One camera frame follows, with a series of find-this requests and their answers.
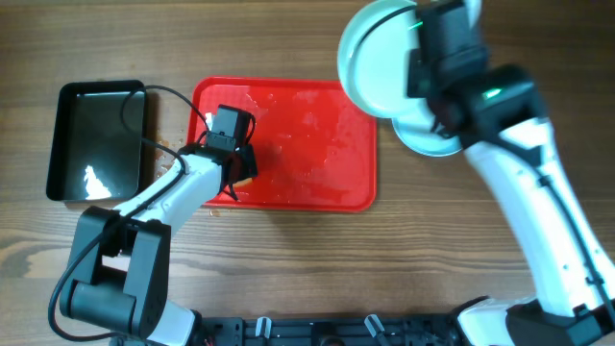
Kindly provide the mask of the orange green scrub sponge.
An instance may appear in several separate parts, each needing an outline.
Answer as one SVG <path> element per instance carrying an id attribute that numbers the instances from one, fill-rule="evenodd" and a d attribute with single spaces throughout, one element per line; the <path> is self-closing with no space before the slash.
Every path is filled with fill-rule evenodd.
<path id="1" fill-rule="evenodd" d="M 244 179 L 242 181 L 234 183 L 233 187 L 242 187 L 242 186 L 245 186 L 245 185 L 249 185 L 249 184 L 252 183 L 252 181 L 253 181 L 253 178 L 246 178 L 246 179 Z"/>

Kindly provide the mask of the light blue plate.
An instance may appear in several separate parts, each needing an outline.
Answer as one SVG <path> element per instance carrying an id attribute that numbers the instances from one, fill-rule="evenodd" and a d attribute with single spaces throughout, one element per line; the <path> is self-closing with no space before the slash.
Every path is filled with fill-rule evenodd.
<path id="1" fill-rule="evenodd" d="M 420 155 L 442 158 L 461 151 L 458 138 L 448 133 L 427 108 L 394 118 L 392 126 L 400 141 Z"/>
<path id="2" fill-rule="evenodd" d="M 478 24 L 482 2 L 468 2 Z M 424 98 L 406 95 L 410 51 L 420 48 L 416 11 L 427 4 L 374 1 L 348 23 L 338 45 L 337 72 L 346 95 L 362 111 L 392 119 L 427 107 Z"/>

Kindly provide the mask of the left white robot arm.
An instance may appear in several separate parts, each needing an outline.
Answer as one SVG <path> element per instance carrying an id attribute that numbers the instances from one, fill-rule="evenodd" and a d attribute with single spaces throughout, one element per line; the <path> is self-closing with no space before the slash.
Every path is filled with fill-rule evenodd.
<path id="1" fill-rule="evenodd" d="M 250 144 L 192 143 L 177 153 L 172 171 L 135 198 L 110 210 L 86 209 L 49 300 L 50 329 L 72 342 L 190 344 L 196 312 L 167 299 L 171 238 L 207 201 L 257 174 Z"/>

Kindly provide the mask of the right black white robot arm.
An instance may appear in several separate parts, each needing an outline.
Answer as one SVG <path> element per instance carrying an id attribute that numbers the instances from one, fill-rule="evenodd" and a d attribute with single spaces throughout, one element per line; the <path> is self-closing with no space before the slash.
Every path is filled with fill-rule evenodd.
<path id="1" fill-rule="evenodd" d="M 427 99 L 498 201 L 526 258 L 531 298 L 483 298 L 457 327 L 472 345 L 589 345 L 614 330 L 614 265 L 578 203 L 545 103 L 523 68 L 478 48 L 413 49 L 408 92 Z"/>

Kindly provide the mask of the red plastic tray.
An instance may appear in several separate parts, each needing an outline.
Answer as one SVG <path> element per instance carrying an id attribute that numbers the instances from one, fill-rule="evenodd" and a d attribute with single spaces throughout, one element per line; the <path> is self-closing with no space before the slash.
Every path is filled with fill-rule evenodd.
<path id="1" fill-rule="evenodd" d="M 203 132 L 201 116 L 221 105 L 253 114 L 258 174 L 221 194 L 211 207 L 361 212 L 377 195 L 377 123 L 336 81 L 208 77 L 196 85 L 197 106 L 186 139 Z"/>

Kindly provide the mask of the black water tray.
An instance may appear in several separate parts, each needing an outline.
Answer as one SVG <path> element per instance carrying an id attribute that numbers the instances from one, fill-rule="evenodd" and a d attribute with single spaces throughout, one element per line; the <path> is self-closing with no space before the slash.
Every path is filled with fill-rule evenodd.
<path id="1" fill-rule="evenodd" d="M 59 93 L 46 196 L 130 199 L 140 190 L 147 97 L 139 80 L 79 82 Z"/>

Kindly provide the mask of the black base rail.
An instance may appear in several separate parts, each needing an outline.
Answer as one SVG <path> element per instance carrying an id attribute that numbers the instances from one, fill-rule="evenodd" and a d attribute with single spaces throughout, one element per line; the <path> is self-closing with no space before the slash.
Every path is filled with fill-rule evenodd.
<path id="1" fill-rule="evenodd" d="M 386 318 L 204 318 L 186 343 L 216 346 L 450 346 L 464 343 L 447 314 Z"/>

